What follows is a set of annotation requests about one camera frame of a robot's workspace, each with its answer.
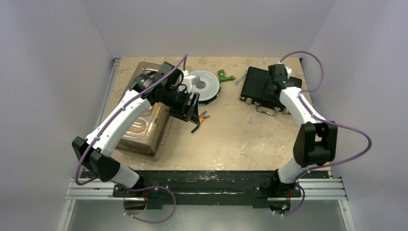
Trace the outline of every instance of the white plastic housing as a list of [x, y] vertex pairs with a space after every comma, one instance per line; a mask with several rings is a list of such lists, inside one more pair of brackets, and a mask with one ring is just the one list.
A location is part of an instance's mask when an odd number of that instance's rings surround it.
[[[299, 96], [299, 92], [301, 91], [298, 87], [290, 87], [282, 90], [280, 92], [279, 100], [280, 102], [288, 108], [289, 112], [295, 119], [297, 125], [300, 127], [302, 124], [307, 122], [316, 124], [321, 123], [320, 121], [316, 120], [312, 117], [312, 115], [305, 109], [303, 104], [300, 102], [299, 97], [302, 97], [303, 101], [306, 105], [312, 110], [312, 113], [319, 118], [324, 119], [316, 110], [310, 105], [309, 101], [305, 98], [303, 94]], [[282, 183], [289, 184], [294, 183], [294, 179], [297, 175], [299, 175], [305, 169], [310, 168], [311, 166], [307, 167], [300, 167], [295, 161], [294, 158], [290, 159], [285, 166], [279, 168], [278, 175], [279, 179]]]
[[309, 101], [307, 101], [303, 94], [298, 96], [300, 91], [301, 89], [298, 87], [290, 87], [281, 90], [279, 100], [289, 110], [289, 112], [295, 119], [298, 127], [300, 127], [302, 124], [305, 124], [306, 122], [310, 122], [312, 124], [321, 123], [320, 121], [313, 118], [312, 115], [306, 110], [306, 108], [300, 102], [299, 97], [302, 97], [303, 101], [312, 110], [313, 114], [319, 118], [323, 118], [316, 112], [312, 105], [310, 105]]
[[[129, 101], [131, 98], [138, 95], [135, 90], [128, 90], [121, 102], [116, 106], [116, 108], [110, 113], [110, 115], [91, 133], [87, 136], [87, 143], [90, 143], [98, 134], [99, 130], [106, 124], [106, 122], [117, 112], [117, 110], [122, 110], [123, 105]], [[100, 139], [95, 142], [93, 148], [100, 148], [101, 154], [105, 156], [111, 156], [117, 143], [120, 141], [122, 136], [129, 130], [130, 126], [135, 122], [139, 116], [146, 112], [151, 107], [148, 100], [138, 98], [129, 104], [125, 111], [119, 113], [119, 115], [112, 121], [112, 123], [106, 128], [106, 130], [101, 135]]]
[[120, 169], [111, 181], [125, 185], [128, 188], [132, 188], [139, 180], [139, 175], [131, 168], [120, 164]]

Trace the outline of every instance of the pliers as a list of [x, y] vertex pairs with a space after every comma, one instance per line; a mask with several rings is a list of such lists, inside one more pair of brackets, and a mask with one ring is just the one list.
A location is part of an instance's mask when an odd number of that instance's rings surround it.
[[207, 119], [208, 117], [210, 117], [209, 115], [205, 115], [206, 112], [207, 111], [203, 111], [198, 115], [198, 118], [200, 119], [200, 123], [197, 124], [197, 126], [193, 130], [191, 130], [191, 133], [194, 133], [200, 127], [200, 125], [204, 121], [204, 119]]

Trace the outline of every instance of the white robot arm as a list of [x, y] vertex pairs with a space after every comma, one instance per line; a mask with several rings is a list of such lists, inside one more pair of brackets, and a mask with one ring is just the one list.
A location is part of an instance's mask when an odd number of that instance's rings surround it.
[[[199, 124], [198, 93], [180, 90], [176, 85], [182, 71], [164, 62], [160, 69], [136, 76], [123, 99], [113, 112], [85, 139], [76, 137], [72, 146], [78, 160], [101, 181], [113, 181], [132, 188], [139, 175], [129, 167], [114, 160], [111, 155], [132, 123], [157, 102], [169, 106], [170, 115], [183, 121]], [[157, 82], [168, 75], [163, 82]], [[151, 89], [137, 97], [139, 92]]]

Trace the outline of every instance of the metal bracket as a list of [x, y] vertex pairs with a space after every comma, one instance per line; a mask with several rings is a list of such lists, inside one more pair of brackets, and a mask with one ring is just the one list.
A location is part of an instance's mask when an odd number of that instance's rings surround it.
[[276, 116], [278, 114], [278, 112], [281, 110], [280, 108], [275, 107], [274, 108], [275, 112], [272, 114], [270, 112], [259, 110], [259, 106], [261, 105], [260, 103], [255, 102], [254, 104], [255, 104], [255, 109], [256, 109], [257, 112], [261, 112], [261, 113], [267, 114], [269, 116]]

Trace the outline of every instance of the table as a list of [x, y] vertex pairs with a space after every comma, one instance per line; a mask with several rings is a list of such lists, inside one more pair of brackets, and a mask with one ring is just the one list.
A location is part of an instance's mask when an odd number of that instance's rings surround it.
[[[175, 65], [180, 57], [122, 57], [112, 95], [108, 103], [108, 114], [118, 104], [125, 87], [140, 62]], [[226, 76], [243, 75], [249, 66], [267, 69], [279, 58], [264, 57], [188, 57], [188, 71], [207, 70], [217, 76], [224, 69]], [[302, 67], [298, 58], [287, 58], [284, 63], [292, 69], [292, 76], [303, 80], [307, 89]], [[207, 111], [200, 128], [191, 134], [193, 123], [170, 118], [166, 126], [166, 140], [155, 157], [145, 157], [115, 150], [113, 158], [132, 169], [143, 170], [272, 170], [286, 164], [292, 158], [292, 148], [298, 127], [291, 117], [279, 113], [271, 117], [255, 111], [239, 99], [243, 81], [238, 86], [234, 81], [222, 82], [221, 93], [210, 106], [200, 107]]]

